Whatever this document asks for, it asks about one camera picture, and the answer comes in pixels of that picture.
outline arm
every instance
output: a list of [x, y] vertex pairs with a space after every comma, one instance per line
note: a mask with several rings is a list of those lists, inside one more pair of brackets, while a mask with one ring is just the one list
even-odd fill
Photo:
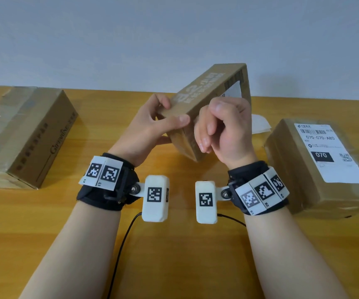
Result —
[[[188, 115], [155, 121], [160, 105], [169, 109], [170, 100], [165, 95], [153, 94], [109, 153], [137, 167], [156, 145], [170, 142], [163, 134], [190, 122]], [[101, 298], [120, 213], [77, 202], [20, 299]]]
[[[257, 161], [251, 111], [241, 98], [214, 98], [195, 125], [202, 152], [214, 151], [229, 169]], [[288, 209], [245, 215], [253, 258], [267, 299], [348, 298], [340, 281], [302, 233]]]

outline brown box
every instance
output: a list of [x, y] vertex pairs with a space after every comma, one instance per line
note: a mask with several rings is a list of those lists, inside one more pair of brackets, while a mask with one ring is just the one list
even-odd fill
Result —
[[212, 98], [221, 96], [237, 81], [240, 82], [242, 98], [251, 103], [246, 64], [215, 64], [171, 98], [171, 109], [159, 111], [159, 119], [181, 114], [191, 117], [188, 126], [168, 133], [180, 153], [194, 161], [203, 158], [204, 153], [200, 151], [193, 134], [193, 122], [199, 115], [200, 108], [208, 105]]
[[0, 87], [0, 188], [38, 189], [77, 112], [56, 88]]
[[269, 165], [290, 191], [293, 214], [315, 218], [359, 214], [359, 154], [336, 124], [282, 119], [268, 137], [265, 150]]

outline black rectangle with 070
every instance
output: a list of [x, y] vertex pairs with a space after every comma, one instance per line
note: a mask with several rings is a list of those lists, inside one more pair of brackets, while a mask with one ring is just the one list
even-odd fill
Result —
[[316, 162], [318, 161], [325, 161], [328, 163], [334, 163], [335, 161], [332, 159], [332, 156], [329, 152], [311, 152], [312, 157], [315, 159]]

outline white wall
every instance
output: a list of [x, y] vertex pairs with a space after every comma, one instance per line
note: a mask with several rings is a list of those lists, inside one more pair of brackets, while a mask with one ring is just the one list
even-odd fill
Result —
[[0, 0], [0, 85], [176, 92], [221, 62], [359, 100], [359, 0]]

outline wood grain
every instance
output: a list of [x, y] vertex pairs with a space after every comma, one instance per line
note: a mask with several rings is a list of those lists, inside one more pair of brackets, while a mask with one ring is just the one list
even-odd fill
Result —
[[[0, 190], [0, 298], [17, 298], [67, 220], [90, 159], [118, 139], [147, 92], [66, 90], [79, 113], [42, 189]], [[274, 127], [282, 118], [335, 121], [359, 150], [359, 101], [252, 98], [253, 113]], [[268, 133], [253, 135], [260, 159]], [[247, 230], [226, 218], [202, 225], [195, 216], [195, 181], [227, 181], [227, 169], [214, 155], [194, 163], [172, 145], [155, 148], [137, 168], [170, 178], [170, 212], [164, 223], [137, 219], [121, 256], [115, 298], [263, 298]], [[142, 200], [122, 212], [113, 258]], [[219, 212], [242, 220], [228, 202]], [[352, 298], [359, 298], [359, 215], [329, 221], [297, 219], [332, 266]]]

